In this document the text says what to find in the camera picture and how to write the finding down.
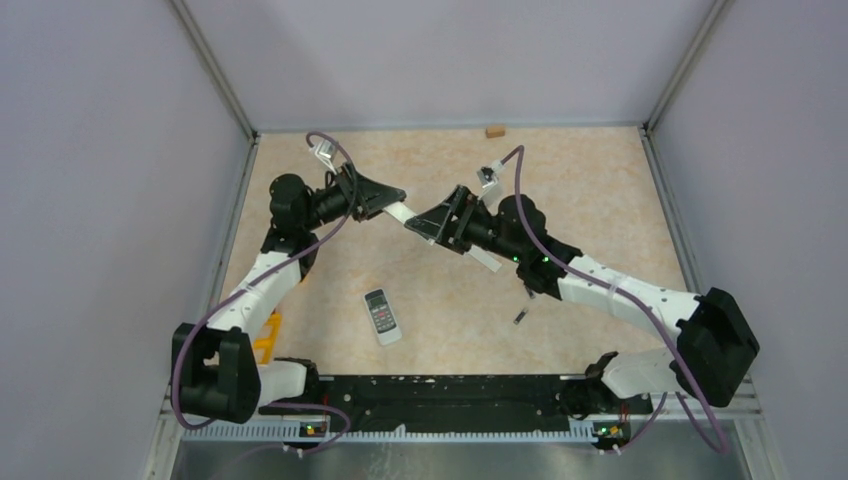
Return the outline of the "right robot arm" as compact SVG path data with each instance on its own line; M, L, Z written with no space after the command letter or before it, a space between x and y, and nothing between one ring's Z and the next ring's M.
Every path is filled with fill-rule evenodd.
M437 206L407 219L405 227L460 254L477 248L516 265L537 294L590 306L655 335L663 346L641 353L610 353L591 365L589 404L612 412L644 393L684 392L711 407L731 403L760 352L736 298L656 286L605 266L551 236L546 217L527 195L504 198L496 212L465 186Z

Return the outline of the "white grey remote control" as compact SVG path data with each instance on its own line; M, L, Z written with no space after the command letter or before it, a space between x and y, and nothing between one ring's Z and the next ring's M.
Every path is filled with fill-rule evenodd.
M363 301L373 326L377 341L388 346L402 338L397 316L383 289L375 289L363 295Z

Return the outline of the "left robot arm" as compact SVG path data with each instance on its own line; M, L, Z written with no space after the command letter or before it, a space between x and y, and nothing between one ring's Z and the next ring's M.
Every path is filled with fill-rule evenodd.
M178 422L199 416L244 423L254 412L282 400L297 413L319 404L320 386L303 360L260 364L253 351L266 322L283 298L307 276L325 238L317 228L370 220L406 199L404 190L371 180L350 163L326 176L314 190L296 174L269 187L271 221L248 274L230 295L195 324L183 323L172 337L171 405Z

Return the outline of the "white remote battery cover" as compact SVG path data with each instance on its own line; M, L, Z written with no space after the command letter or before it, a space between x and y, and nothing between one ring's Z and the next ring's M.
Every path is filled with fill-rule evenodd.
M498 261L494 256L489 254L487 251L473 245L468 252L467 256L470 256L474 260L478 261L488 270L497 273L502 268L502 263Z

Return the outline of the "slim white remote control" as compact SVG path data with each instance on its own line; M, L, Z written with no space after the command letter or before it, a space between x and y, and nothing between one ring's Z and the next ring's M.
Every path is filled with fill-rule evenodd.
M433 246L435 241L426 235L422 235L421 233L414 231L406 226L406 223L414 219L417 216L417 213L406 206L403 202L394 202L383 209L383 212L390 217L397 220L401 226L404 228L406 233L417 235L422 241L426 242L429 246Z

